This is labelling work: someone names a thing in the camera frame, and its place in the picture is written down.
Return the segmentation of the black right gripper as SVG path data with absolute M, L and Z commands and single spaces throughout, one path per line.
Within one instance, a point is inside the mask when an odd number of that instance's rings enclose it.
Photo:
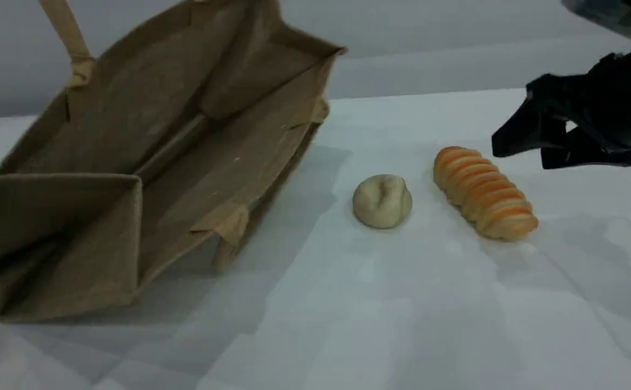
M 491 137 L 494 157 L 540 149 L 545 170 L 631 166 L 631 52 L 606 55 L 585 74 L 545 74 L 526 91 Z

